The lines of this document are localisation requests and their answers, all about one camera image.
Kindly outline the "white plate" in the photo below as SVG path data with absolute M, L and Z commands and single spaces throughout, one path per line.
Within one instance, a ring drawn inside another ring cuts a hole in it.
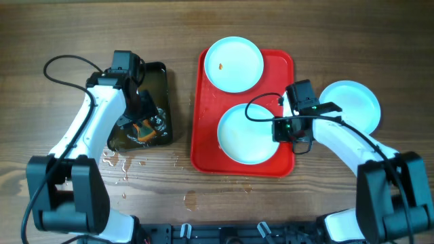
M 203 67 L 214 87 L 236 94 L 246 92 L 259 82 L 264 70 L 264 58 L 250 40 L 225 37 L 211 45 Z
M 321 103 L 333 102 L 359 130 L 371 134 L 381 119 L 380 103 L 374 93 L 355 81 L 337 81 L 328 85 L 319 97 Z
M 238 104 L 220 118 L 218 143 L 232 160 L 244 165 L 257 165 L 269 160 L 279 148 L 273 140 L 273 114 L 257 104 Z

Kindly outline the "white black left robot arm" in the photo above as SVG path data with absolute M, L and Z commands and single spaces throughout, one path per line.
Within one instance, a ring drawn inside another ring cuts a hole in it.
M 99 162 L 117 121 L 136 115 L 142 104 L 136 80 L 97 74 L 83 88 L 85 100 L 73 123 L 48 155 L 33 156 L 26 168 L 30 194 L 20 235 L 32 218 L 40 231 L 74 234 L 84 241 L 141 243 L 144 231 L 134 216 L 111 208 Z

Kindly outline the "orange green scrub sponge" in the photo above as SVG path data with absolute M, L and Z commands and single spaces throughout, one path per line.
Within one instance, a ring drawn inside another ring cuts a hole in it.
M 133 126 L 136 129 L 139 142 L 148 142 L 157 136 L 157 132 L 153 129 L 148 119 L 134 123 Z

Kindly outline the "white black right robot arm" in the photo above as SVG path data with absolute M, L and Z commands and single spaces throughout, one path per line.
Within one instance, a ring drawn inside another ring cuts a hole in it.
M 353 209 L 329 213 L 310 224 L 314 243 L 386 243 L 433 229 L 433 200 L 425 163 L 415 152 L 381 144 L 342 111 L 317 107 L 298 116 L 274 117 L 280 142 L 317 141 L 357 177 Z

